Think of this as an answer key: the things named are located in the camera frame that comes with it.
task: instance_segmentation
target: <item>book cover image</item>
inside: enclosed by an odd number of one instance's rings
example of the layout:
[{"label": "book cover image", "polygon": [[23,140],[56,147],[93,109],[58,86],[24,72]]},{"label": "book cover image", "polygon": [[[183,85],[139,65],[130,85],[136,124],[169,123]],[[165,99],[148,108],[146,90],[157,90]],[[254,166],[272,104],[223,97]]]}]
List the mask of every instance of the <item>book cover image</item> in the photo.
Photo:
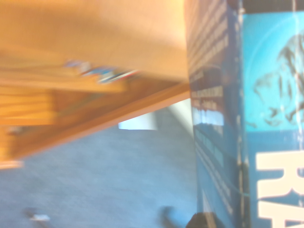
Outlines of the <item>book cover image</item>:
[{"label": "book cover image", "polygon": [[251,227],[304,227],[304,12],[244,15],[243,66]]},{"label": "book cover image", "polygon": [[302,10],[302,0],[185,2],[209,228],[304,228]]}]

